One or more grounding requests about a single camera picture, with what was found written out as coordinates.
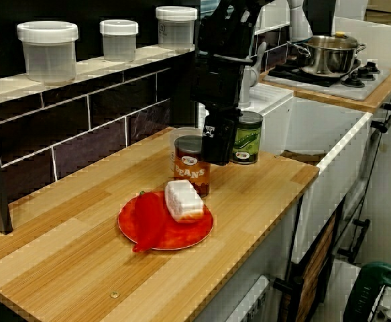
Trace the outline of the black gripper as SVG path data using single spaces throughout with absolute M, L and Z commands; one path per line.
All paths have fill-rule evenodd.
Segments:
M 251 65 L 250 58 L 195 55 L 190 97 L 211 112 L 203 126 L 201 157 L 205 162 L 226 165 L 231 159 L 239 120 L 239 114 L 233 112 L 238 107 L 245 67 Z

